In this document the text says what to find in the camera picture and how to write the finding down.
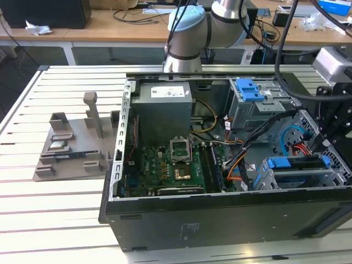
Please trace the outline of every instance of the green circuit board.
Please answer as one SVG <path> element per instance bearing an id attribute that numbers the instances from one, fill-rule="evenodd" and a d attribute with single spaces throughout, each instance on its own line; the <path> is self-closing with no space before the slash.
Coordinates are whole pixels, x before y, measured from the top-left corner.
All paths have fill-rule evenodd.
<path id="1" fill-rule="evenodd" d="M 173 146 L 174 156 L 185 156 L 187 151 L 181 146 Z M 173 164 L 171 160 L 170 146 L 143 147 L 141 154 L 141 174 L 138 179 L 127 178 L 127 190 L 131 197 L 153 196 L 160 188 L 171 187 L 201 187 L 206 193 L 205 181 L 200 161 L 199 147 L 192 145 L 190 163 L 182 163 L 188 166 L 190 179 L 176 179 L 175 174 L 179 163 Z M 219 164 L 224 160 L 224 150 L 221 145 L 215 146 Z"/>

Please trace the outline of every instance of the sticker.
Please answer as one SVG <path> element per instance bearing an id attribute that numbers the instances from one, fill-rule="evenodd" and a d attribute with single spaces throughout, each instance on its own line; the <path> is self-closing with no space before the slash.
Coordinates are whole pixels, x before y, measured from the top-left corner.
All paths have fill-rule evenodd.
<path id="1" fill-rule="evenodd" d="M 244 191 L 248 191 L 248 186 L 247 186 L 247 184 L 245 184 L 243 181 L 241 182 L 241 188 L 242 188 Z"/>
<path id="2" fill-rule="evenodd" d="M 183 86 L 156 86 L 151 89 L 152 98 L 185 97 Z"/>
<path id="3" fill-rule="evenodd" d="M 231 130 L 231 123 L 230 122 L 228 122 L 228 121 L 225 122 L 225 129 Z"/>
<path id="4" fill-rule="evenodd" d="M 255 164 L 249 164 L 249 168 L 247 169 L 248 172 L 255 171 Z"/>
<path id="5" fill-rule="evenodd" d="M 259 91 L 259 92 L 260 92 L 260 94 L 262 94 L 262 95 L 271 95 L 271 92 L 268 91 L 268 90 L 266 90 L 266 91 Z"/>
<path id="6" fill-rule="evenodd" d="M 186 241 L 194 238 L 200 229 L 200 223 L 192 223 L 192 224 L 182 224 L 179 234 L 179 240 Z"/>
<path id="7" fill-rule="evenodd" d="M 56 156 L 56 157 L 54 157 L 54 158 L 56 158 L 56 159 L 62 159 L 62 158 L 70 158 L 70 156 L 68 156 L 68 155 L 62 155 L 62 156 Z"/>

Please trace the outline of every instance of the motherboard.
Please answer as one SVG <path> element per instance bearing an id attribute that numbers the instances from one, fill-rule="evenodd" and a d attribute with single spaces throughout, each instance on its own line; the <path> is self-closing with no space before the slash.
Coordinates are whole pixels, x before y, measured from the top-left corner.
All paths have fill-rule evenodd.
<path id="1" fill-rule="evenodd" d="M 189 146 L 190 160 L 175 162 L 187 155 L 185 146 L 146 146 L 142 148 L 140 171 L 132 170 L 126 178 L 130 197 L 162 196 L 180 193 L 202 194 L 224 189 L 220 164 L 225 161 L 222 145 Z M 219 178 L 212 179 L 213 169 Z"/>

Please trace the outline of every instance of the floor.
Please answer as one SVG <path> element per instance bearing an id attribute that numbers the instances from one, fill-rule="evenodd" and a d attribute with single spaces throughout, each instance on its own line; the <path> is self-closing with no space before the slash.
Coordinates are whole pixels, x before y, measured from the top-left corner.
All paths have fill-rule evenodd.
<path id="1" fill-rule="evenodd" d="M 67 65 L 64 52 L 57 47 L 24 47 L 40 65 Z M 110 60 L 107 48 L 75 48 L 74 53 L 80 65 L 138 64 L 158 65 L 164 59 L 162 48 L 114 48 L 115 60 Z M 10 110 L 28 81 L 34 75 L 37 65 L 24 51 L 17 47 L 18 57 L 14 60 L 4 56 L 0 50 L 0 121 Z M 238 49 L 217 49 L 214 64 L 239 64 L 242 51 Z M 296 64 L 290 59 L 286 64 Z"/>

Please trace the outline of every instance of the black metal bracket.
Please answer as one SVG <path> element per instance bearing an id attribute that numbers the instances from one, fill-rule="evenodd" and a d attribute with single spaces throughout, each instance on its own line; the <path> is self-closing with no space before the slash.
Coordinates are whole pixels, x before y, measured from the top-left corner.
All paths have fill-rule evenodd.
<path id="1" fill-rule="evenodd" d="M 352 83 L 337 83 L 334 88 L 320 86 L 317 96 L 352 95 Z M 333 145 L 345 139 L 352 130 L 352 101 L 320 102 L 316 105 L 315 116 L 320 134 L 310 144 L 313 151 L 321 152 L 328 140 Z"/>

